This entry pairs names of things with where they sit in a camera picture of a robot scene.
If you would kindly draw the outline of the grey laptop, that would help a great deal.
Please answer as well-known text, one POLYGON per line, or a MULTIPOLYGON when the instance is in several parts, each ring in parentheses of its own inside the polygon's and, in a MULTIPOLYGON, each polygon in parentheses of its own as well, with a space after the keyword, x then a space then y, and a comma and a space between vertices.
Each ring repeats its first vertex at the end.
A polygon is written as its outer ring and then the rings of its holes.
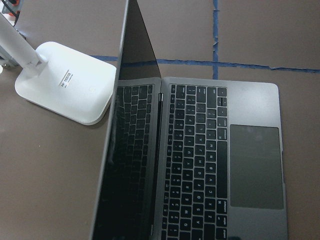
POLYGON ((285 240, 279 89, 162 77, 125 6, 92 240, 285 240))

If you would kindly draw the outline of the white desk lamp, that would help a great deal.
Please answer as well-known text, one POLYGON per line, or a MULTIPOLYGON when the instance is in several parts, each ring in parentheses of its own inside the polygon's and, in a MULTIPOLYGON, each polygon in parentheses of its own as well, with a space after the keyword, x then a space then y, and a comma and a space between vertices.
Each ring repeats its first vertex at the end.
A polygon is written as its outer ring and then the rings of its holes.
POLYGON ((116 67, 57 42, 33 49, 2 15, 0 46, 21 67, 15 91, 22 98, 83 125, 104 116, 116 67))

